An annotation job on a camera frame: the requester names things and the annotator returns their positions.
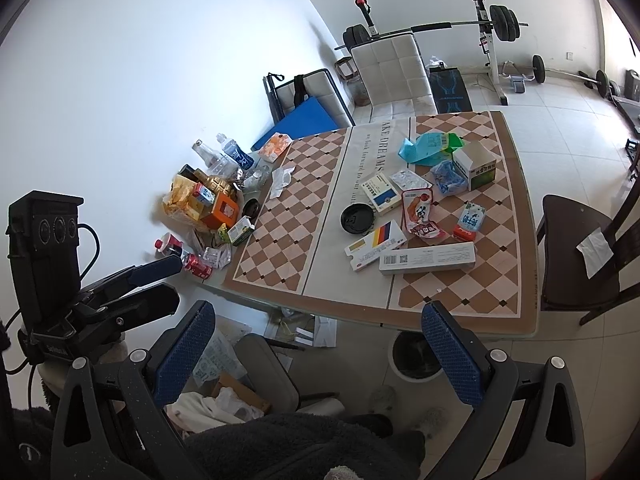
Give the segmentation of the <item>orange box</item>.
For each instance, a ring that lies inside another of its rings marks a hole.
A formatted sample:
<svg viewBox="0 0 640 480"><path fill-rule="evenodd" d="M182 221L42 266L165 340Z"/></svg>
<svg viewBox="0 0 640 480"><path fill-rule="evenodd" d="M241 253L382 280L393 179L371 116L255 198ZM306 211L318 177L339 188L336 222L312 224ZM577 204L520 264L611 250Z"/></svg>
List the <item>orange box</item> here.
<svg viewBox="0 0 640 480"><path fill-rule="evenodd" d="M213 206L203 211L201 222L210 230L218 230L223 224L227 228L235 225L240 208L235 200L226 194L218 194Z"/></svg>

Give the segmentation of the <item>white round trash bin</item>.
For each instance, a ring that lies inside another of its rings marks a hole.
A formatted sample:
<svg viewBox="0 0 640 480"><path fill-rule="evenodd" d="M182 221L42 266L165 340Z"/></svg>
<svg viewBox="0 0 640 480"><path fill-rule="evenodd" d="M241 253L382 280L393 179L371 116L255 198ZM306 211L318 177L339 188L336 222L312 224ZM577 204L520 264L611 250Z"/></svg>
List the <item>white round trash bin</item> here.
<svg viewBox="0 0 640 480"><path fill-rule="evenodd" d="M404 382L425 384L442 374L439 360L422 333L400 330L387 355L390 369Z"/></svg>

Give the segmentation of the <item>blue tissue pack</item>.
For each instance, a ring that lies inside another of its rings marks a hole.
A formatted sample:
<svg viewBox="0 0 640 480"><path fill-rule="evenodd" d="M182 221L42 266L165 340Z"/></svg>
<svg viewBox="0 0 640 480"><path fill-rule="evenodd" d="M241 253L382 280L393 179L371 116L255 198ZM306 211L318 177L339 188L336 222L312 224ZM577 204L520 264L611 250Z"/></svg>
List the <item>blue tissue pack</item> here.
<svg viewBox="0 0 640 480"><path fill-rule="evenodd" d="M442 196L456 195L468 190L468 181L458 173L456 166L449 159L432 167L431 174Z"/></svg>

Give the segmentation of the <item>black fuzzy trouser legs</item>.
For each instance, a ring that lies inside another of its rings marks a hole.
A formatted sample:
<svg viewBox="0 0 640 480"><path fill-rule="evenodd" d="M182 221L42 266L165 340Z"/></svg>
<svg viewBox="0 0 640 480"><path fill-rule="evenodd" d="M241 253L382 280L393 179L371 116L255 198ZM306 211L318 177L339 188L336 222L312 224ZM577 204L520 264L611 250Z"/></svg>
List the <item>black fuzzy trouser legs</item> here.
<svg viewBox="0 0 640 480"><path fill-rule="evenodd" d="M416 479L426 435L383 414L272 414L192 434L190 458L212 479Z"/></svg>

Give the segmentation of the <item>small blue white packet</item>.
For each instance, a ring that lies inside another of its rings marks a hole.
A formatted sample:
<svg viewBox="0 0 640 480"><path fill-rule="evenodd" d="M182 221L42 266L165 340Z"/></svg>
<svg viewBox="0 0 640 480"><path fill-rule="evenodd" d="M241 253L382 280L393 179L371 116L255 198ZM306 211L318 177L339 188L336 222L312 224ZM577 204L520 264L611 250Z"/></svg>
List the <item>small blue white packet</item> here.
<svg viewBox="0 0 640 480"><path fill-rule="evenodd" d="M486 209L483 206L472 202L466 203L452 235L457 240L474 242L477 233L480 232L480 227L483 224L485 216Z"/></svg>

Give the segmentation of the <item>silver blister pack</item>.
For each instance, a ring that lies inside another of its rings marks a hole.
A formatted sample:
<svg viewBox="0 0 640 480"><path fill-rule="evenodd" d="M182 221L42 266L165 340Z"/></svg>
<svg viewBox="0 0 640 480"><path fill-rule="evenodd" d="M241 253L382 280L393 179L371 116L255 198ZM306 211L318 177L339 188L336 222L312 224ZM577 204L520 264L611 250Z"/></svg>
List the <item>silver blister pack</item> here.
<svg viewBox="0 0 640 480"><path fill-rule="evenodd" d="M393 185L400 192L411 190L429 190L433 185L410 169L401 169L390 176Z"/></svg>

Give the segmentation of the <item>white cloth on floor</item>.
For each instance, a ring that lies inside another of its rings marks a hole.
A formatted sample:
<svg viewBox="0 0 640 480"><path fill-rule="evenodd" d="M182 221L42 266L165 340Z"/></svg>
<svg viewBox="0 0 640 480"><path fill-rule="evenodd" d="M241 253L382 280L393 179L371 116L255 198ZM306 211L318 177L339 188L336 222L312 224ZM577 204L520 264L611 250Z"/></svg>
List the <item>white cloth on floor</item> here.
<svg viewBox="0 0 640 480"><path fill-rule="evenodd" d="M195 391L181 393L176 402L165 406L165 412L177 428L188 434L242 425L265 415L241 400L230 387L222 387L218 396L203 396Z"/></svg>

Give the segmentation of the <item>yellow snack bag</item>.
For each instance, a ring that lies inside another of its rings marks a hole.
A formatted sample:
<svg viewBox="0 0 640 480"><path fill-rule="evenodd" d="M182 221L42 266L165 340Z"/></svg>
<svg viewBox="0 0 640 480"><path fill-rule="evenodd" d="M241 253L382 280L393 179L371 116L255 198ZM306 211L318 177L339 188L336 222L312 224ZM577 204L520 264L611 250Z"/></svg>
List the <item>yellow snack bag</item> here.
<svg viewBox="0 0 640 480"><path fill-rule="evenodd" d="M196 228L201 224L201 214L205 205L194 195L196 183L186 177L175 174L169 192L162 199L165 214L172 220Z"/></svg>

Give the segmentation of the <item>green white small carton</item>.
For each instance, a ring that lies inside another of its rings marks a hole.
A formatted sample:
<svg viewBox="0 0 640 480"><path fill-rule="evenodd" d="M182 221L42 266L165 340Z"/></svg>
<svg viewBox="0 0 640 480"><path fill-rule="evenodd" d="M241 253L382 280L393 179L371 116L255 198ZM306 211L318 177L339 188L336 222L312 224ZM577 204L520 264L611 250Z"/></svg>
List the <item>green white small carton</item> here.
<svg viewBox="0 0 640 480"><path fill-rule="evenodd" d="M234 226L228 229L229 243L232 246L239 246L239 244L244 242L247 237L250 237L254 231L255 225L252 219L249 216L243 216L239 218Z"/></svg>

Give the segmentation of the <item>black plastic cup lid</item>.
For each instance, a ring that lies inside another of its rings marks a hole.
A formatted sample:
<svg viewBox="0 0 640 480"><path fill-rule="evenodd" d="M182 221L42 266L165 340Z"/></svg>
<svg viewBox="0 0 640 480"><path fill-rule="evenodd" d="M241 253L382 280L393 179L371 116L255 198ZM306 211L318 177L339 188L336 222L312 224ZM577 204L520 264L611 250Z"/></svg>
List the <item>black plastic cup lid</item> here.
<svg viewBox="0 0 640 480"><path fill-rule="evenodd" d="M349 234L363 235L374 226L375 213L368 205L353 203L341 213L340 223L344 231Z"/></svg>

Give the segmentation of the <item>teal green snack bag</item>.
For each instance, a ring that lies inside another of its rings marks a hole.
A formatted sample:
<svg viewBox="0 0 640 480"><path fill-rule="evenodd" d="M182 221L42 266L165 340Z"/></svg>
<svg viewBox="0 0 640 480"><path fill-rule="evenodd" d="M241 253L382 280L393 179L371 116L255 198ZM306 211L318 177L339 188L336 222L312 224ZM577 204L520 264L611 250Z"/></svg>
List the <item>teal green snack bag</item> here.
<svg viewBox="0 0 640 480"><path fill-rule="evenodd" d="M433 167L451 160L452 154L463 145L455 133L432 131L420 134L414 142L403 140L398 156L410 165Z"/></svg>

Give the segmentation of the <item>red chicken snack wrapper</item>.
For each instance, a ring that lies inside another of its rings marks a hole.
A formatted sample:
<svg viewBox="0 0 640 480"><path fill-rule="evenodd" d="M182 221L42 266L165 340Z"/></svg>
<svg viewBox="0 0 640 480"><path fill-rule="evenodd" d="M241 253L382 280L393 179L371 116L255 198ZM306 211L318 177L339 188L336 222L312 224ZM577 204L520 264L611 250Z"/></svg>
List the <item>red chicken snack wrapper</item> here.
<svg viewBox="0 0 640 480"><path fill-rule="evenodd" d="M433 193L430 188L410 188L401 193L402 225L411 235L427 243L439 243L448 234L431 219Z"/></svg>

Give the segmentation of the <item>white tricolour medicine box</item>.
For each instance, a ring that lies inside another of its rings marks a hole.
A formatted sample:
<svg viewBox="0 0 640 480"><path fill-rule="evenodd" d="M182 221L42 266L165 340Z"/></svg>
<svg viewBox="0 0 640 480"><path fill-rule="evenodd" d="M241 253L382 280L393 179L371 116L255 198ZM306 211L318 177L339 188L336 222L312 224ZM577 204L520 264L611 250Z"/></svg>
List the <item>white tricolour medicine box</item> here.
<svg viewBox="0 0 640 480"><path fill-rule="evenodd" d="M383 252L396 249L407 241L404 232L395 220L390 220L374 229L356 242L348 245L345 255L354 271L360 271L380 258Z"/></svg>

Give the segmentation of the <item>cream blue medicine box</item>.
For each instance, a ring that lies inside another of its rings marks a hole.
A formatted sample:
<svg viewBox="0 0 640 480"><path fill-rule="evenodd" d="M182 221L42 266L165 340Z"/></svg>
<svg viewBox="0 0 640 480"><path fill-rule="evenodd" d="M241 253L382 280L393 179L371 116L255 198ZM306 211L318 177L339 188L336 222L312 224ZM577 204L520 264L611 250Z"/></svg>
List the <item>cream blue medicine box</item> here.
<svg viewBox="0 0 640 480"><path fill-rule="evenodd" d="M400 205L401 195L382 172L364 179L360 188L378 214L387 214Z"/></svg>

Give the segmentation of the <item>long white box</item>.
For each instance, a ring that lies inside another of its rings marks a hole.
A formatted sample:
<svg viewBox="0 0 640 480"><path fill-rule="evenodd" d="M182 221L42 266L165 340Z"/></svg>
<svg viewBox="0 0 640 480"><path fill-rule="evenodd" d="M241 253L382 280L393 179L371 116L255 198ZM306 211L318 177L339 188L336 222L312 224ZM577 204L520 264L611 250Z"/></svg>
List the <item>long white box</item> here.
<svg viewBox="0 0 640 480"><path fill-rule="evenodd" d="M383 274L430 273L472 268L476 263L471 242L395 249L383 254L378 270Z"/></svg>

